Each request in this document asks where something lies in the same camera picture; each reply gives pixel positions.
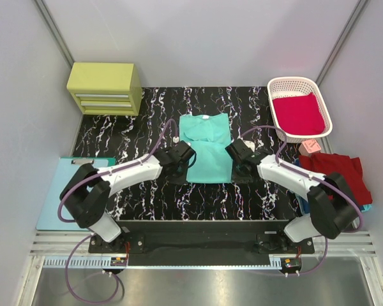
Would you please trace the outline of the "teal t shirt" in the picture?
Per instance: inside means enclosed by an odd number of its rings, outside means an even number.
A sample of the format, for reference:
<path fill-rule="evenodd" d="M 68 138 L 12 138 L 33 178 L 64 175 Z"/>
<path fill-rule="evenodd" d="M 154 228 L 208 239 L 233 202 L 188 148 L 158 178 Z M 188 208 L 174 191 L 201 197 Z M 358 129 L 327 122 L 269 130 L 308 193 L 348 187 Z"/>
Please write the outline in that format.
<path fill-rule="evenodd" d="M 196 184 L 228 184 L 232 176 L 232 158 L 225 148 L 231 144 L 229 117 L 183 115 L 179 119 L 180 139 L 191 145 L 196 158 L 190 163 L 186 180 Z"/>

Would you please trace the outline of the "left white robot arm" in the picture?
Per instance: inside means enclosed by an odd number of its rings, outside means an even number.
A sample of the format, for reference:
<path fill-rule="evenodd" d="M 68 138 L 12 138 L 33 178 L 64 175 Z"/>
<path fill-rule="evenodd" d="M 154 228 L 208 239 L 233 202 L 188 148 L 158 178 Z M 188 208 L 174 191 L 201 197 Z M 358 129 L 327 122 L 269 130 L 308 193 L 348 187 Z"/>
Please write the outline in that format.
<path fill-rule="evenodd" d="M 109 198 L 131 186 L 163 177 L 182 183 L 197 153 L 184 141 L 123 164 L 95 168 L 80 166 L 61 192 L 59 217 L 66 208 L 72 221 L 101 238 L 110 252 L 119 252 L 126 242 L 122 227 L 106 212 Z"/>

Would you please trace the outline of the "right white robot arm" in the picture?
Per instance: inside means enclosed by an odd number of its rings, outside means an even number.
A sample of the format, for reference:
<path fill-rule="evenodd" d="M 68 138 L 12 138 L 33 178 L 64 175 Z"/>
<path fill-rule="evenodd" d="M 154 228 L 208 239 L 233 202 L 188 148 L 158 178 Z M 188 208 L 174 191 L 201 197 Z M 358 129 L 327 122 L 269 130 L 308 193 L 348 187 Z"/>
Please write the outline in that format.
<path fill-rule="evenodd" d="M 281 251 L 292 252 L 303 240 L 317 236 L 333 240 L 356 219 L 362 219 L 343 175 L 316 173 L 290 164 L 276 154 L 254 152 L 242 139 L 232 142 L 225 150 L 238 174 L 250 180 L 273 182 L 308 202 L 309 212 L 291 220 L 277 236 Z"/>

